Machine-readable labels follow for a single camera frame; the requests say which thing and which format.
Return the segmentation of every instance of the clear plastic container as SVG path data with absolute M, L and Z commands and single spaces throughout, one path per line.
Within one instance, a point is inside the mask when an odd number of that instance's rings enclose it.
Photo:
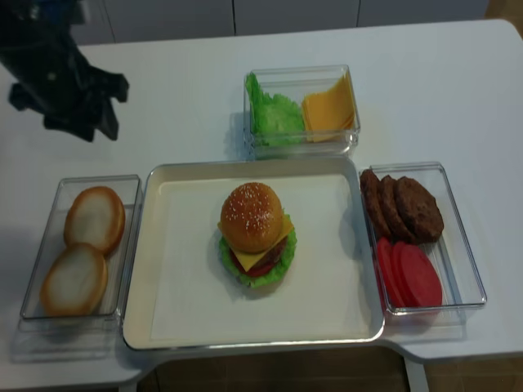
M 101 185 L 110 187 L 118 194 L 126 214 L 122 240 L 116 250 L 106 257 L 109 277 L 104 297 L 95 312 L 88 316 L 46 316 L 39 300 L 40 288 L 55 259 L 65 250 L 63 233 L 67 213 L 80 192 Z M 127 299 L 142 199 L 138 176 L 74 178 L 59 183 L 20 311 L 20 330 L 41 332 L 71 327 L 102 330 L 118 327 Z
M 382 271 L 376 258 L 376 235 L 370 219 L 366 216 L 378 285 L 381 287 L 383 303 L 387 309 L 386 323 L 400 325 L 464 323 L 471 312 L 486 304 L 487 295 L 459 217 L 445 169 L 439 163 L 371 166 L 371 169 L 379 179 L 389 175 L 395 179 L 407 176 L 417 180 L 436 198 L 445 223 L 443 234 L 437 243 L 420 246 L 440 278 L 443 305 L 425 308 L 396 308 L 390 302 L 385 290 Z
M 355 118 L 351 129 L 333 129 L 322 131 L 322 136 L 330 140 L 319 143 L 310 141 L 305 131 L 301 134 L 280 133 L 277 136 L 257 136 L 252 133 L 253 116 L 247 89 L 244 88 L 244 143 L 250 158 L 286 158 L 293 155 L 307 154 L 347 154 L 351 156 L 358 144 L 360 134 L 360 116 L 354 96 L 351 73 L 347 65 L 324 67 L 261 69 L 252 71 L 261 89 L 269 93 L 283 94 L 301 107 L 304 97 L 315 92 L 327 91 L 342 76 L 348 74 L 351 83 Z M 281 144 L 281 140 L 290 140 L 290 144 Z

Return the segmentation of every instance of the lettuce leaf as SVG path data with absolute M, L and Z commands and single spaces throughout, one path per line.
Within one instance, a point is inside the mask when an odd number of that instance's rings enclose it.
M 263 92 L 254 73 L 246 77 L 245 88 L 253 116 L 251 131 L 257 144 L 291 145 L 301 142 L 298 137 L 285 137 L 299 135 L 305 131 L 302 110 L 296 102 L 282 94 L 274 94 L 271 98 L 268 93 Z
M 229 270 L 229 272 L 231 272 L 242 284 L 255 288 L 269 283 L 278 282 L 282 279 L 283 276 L 285 276 L 288 267 L 291 266 L 293 261 L 294 251 L 296 250 L 296 243 L 296 231 L 293 229 L 293 231 L 288 234 L 287 246 L 285 247 L 278 264 L 276 264 L 276 266 L 271 269 L 268 274 L 258 276 L 256 278 L 251 278 L 250 276 L 239 272 L 239 269 L 236 268 L 235 263 L 230 258 L 229 245 L 223 237 L 218 243 L 218 247 L 220 248 L 221 253 L 221 263 Z

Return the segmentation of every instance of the red tomato slice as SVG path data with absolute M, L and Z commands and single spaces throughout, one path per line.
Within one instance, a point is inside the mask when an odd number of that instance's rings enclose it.
M 232 262 L 235 263 L 235 266 L 238 269 L 238 271 L 244 275 L 250 276 L 251 278 L 257 278 L 258 276 L 268 274 L 269 271 L 272 270 L 276 264 L 278 264 L 277 262 L 276 263 L 265 263 L 261 267 L 251 268 L 249 271 L 245 271 L 243 266 L 239 263 L 236 255 L 232 251 L 229 251 L 229 254 L 230 254 L 230 258 L 231 258 Z
M 396 280 L 396 284 L 398 287 L 398 291 L 400 292 L 401 297 L 403 298 L 403 302 L 405 303 L 405 306 L 412 307 L 415 306 L 414 299 L 410 295 L 410 292 L 406 288 L 406 282 L 403 277 L 403 274 L 400 271 L 400 255 L 401 251 L 407 244 L 403 241 L 398 241 L 394 244 L 394 247 L 392 247 L 392 254 L 391 254 L 391 269 L 392 274 L 394 276 L 394 279 Z
M 442 291 L 438 274 L 423 251 L 404 245 L 400 255 L 400 274 L 414 306 L 441 306 Z
M 404 308 L 405 302 L 401 297 L 401 294 L 397 287 L 397 282 L 392 273 L 391 265 L 391 243 L 385 238 L 381 237 L 378 241 L 378 262 L 380 269 L 382 270 L 383 280 L 385 281 L 385 288 L 387 289 L 387 295 L 389 300 L 396 308 Z

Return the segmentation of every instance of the yellow cheese slice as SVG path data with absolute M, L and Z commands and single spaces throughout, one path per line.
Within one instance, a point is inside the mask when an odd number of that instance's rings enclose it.
M 325 136 L 325 133 L 346 129 L 355 116 L 348 74 L 343 75 L 328 91 L 306 96 L 302 111 L 306 129 L 312 134 L 314 142 L 333 138 Z
M 218 223 L 218 229 L 221 231 L 221 222 Z M 232 247 L 229 244 L 230 249 L 235 253 L 236 258 L 238 259 L 239 263 L 242 265 L 245 271 L 249 271 L 270 249 L 272 249 L 276 244 L 278 244 L 282 239 L 288 236 L 288 234 L 293 231 L 294 225 L 291 222 L 291 220 L 284 215 L 284 222 L 281 227 L 281 232 L 279 233 L 279 237 L 276 239 L 275 243 L 272 247 L 267 249 L 266 251 L 260 252 L 260 253 L 246 253 L 242 252 L 239 249 L 236 249 Z

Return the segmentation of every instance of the hamburger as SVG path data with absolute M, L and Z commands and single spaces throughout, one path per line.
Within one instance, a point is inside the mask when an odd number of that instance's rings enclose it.
M 232 191 L 221 208 L 221 262 L 244 285 L 282 279 L 296 249 L 296 232 L 275 191 L 259 182 Z

